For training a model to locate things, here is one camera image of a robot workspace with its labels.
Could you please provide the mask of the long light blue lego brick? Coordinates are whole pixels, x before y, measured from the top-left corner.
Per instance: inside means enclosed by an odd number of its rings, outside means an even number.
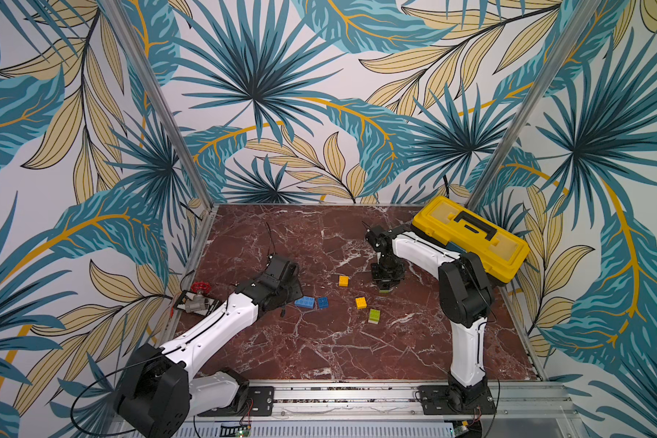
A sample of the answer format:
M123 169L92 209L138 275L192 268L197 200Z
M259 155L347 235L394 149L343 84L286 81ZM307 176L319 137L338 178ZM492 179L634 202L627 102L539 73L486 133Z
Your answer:
M304 308L305 310L313 310L315 308L316 299L313 297L302 297L294 301L294 304L298 308Z

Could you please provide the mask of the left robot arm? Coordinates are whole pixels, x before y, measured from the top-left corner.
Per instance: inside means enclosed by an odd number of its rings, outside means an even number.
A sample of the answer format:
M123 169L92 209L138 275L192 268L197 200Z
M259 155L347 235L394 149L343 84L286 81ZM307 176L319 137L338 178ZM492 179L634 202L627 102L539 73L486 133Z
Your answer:
M297 263L270 255L263 271L191 330L133 353L114 395L116 414L145 437L171 437L200 414L244 414L251 404L246 378L231 369L197 374L235 335L302 296Z

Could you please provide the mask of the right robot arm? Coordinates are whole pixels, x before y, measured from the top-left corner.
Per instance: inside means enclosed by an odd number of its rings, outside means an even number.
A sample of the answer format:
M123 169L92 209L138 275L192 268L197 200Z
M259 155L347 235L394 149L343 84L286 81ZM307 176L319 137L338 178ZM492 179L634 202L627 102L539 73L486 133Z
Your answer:
M426 414L494 414L485 373L485 329L494 302L493 289L478 255L448 249L416 228L366 228L365 240L377 254L370 265L373 283L381 290L396 287L410 263L438 280L439 304L451 323L452 361L445 388L421 391Z

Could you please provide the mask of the red emergency stop button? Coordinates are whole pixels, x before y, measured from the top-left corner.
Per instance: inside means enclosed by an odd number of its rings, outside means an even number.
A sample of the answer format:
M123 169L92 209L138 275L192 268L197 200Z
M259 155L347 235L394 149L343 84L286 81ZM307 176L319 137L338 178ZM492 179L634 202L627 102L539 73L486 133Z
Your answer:
M191 292L197 296L211 297L211 285L207 282L198 281L191 285Z

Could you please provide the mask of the yellow black toolbox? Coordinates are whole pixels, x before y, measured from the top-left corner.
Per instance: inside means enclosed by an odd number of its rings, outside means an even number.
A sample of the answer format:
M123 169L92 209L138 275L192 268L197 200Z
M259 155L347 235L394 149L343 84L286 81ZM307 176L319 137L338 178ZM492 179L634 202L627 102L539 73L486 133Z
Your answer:
M503 284L514 278L530 253L524 239L444 196L427 204L412 226L441 244L478 255L485 272Z

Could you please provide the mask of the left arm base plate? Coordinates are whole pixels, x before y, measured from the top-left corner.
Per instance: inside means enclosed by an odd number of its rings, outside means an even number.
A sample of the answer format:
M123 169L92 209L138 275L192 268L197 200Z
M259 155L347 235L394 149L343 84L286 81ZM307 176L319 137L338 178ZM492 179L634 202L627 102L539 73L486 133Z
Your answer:
M250 386L242 388L240 394L228 407L213 408L203 411L202 418L240 417L250 414L251 418L269 417L273 414L275 388L273 386Z

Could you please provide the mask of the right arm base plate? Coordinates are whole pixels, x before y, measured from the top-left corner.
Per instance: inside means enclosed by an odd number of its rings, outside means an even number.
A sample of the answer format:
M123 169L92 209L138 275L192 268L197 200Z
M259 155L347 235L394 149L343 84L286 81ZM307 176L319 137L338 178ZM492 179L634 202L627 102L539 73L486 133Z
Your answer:
M416 390L424 415L489 415L496 412L495 398L489 388L479 386L467 391L456 385L422 385Z

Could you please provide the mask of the aluminium front rail frame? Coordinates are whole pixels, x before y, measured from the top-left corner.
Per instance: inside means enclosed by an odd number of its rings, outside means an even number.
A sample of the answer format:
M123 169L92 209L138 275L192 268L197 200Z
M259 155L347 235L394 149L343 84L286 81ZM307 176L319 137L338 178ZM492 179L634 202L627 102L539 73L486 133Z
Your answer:
M483 408L450 412L421 393L441 381L252 381L233 416L196 415L178 437L585 437L567 388L554 381L491 381Z

